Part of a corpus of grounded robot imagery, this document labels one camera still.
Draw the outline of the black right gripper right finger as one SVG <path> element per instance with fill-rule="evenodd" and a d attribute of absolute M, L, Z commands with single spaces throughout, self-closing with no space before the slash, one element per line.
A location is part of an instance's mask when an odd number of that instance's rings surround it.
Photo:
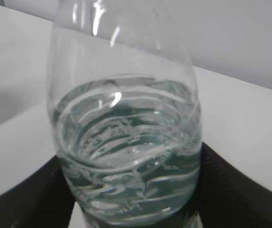
<path fill-rule="evenodd" d="M 203 143 L 199 215 L 205 228 L 272 228 L 272 191 Z"/>

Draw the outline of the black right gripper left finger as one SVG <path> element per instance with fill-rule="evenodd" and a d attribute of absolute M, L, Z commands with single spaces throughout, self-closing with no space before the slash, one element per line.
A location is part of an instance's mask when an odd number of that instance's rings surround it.
<path fill-rule="evenodd" d="M 75 200 L 57 157 L 0 195 L 0 228 L 67 228 Z"/>

